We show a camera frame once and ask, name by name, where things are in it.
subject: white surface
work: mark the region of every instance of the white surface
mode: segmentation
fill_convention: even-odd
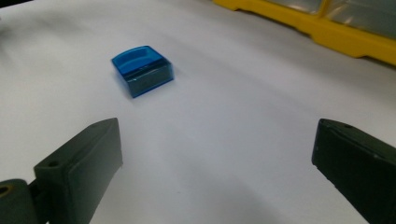
[[[320,118],[396,146],[396,70],[208,0],[0,9],[0,179],[117,117],[124,166],[92,224],[366,223],[314,165]],[[151,45],[176,80],[131,99],[110,59]]]

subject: blue plastic box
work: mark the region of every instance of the blue plastic box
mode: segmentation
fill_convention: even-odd
[[[111,61],[134,98],[174,79],[172,64],[150,46],[129,49]]]

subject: yellow bin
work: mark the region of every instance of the yellow bin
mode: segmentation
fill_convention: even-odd
[[[281,21],[320,45],[396,65],[394,0],[213,0]]]

